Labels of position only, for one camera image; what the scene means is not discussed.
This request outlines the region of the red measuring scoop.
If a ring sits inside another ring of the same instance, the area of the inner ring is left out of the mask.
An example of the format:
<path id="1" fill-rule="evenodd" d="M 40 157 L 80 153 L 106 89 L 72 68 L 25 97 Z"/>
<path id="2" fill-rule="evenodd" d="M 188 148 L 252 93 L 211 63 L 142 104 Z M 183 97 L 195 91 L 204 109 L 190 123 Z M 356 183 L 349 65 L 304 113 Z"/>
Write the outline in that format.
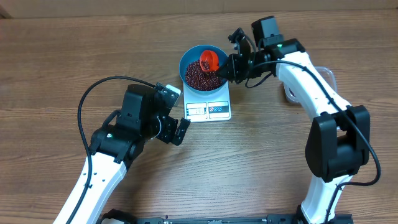
<path id="1" fill-rule="evenodd" d="M 210 64 L 210 71 L 215 72 L 219 69 L 218 55 L 212 50 L 204 50 L 200 55 L 200 61 L 206 60 Z"/>

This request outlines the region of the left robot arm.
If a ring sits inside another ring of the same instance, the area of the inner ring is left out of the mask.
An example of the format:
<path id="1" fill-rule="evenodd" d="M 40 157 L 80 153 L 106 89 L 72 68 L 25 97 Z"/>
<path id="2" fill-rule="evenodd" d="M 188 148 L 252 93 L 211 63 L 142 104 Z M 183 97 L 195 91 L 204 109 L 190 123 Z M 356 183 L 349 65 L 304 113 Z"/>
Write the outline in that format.
<path id="1" fill-rule="evenodd" d="M 148 140 L 182 143 L 190 121 L 169 116 L 181 94 L 178 88 L 160 83 L 128 86 L 121 109 L 93 133 L 80 177 L 56 223 L 137 222 L 129 213 L 116 209 L 103 213 L 103 208 Z"/>

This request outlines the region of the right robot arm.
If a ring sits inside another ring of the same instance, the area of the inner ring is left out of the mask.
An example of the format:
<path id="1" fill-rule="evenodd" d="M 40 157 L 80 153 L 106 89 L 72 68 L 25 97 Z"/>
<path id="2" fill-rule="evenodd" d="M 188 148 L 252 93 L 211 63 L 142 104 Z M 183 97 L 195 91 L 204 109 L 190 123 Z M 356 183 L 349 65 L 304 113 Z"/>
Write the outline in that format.
<path id="1" fill-rule="evenodd" d="M 350 215 L 337 215 L 335 207 L 343 189 L 355 184 L 352 177 L 375 155 L 367 109 L 351 106 L 337 94 L 297 39 L 276 35 L 258 44 L 247 37 L 229 41 L 237 53 L 217 70 L 219 77 L 241 83 L 269 72 L 292 90 L 312 121 L 305 158 L 313 177 L 293 222 L 352 223 Z"/>

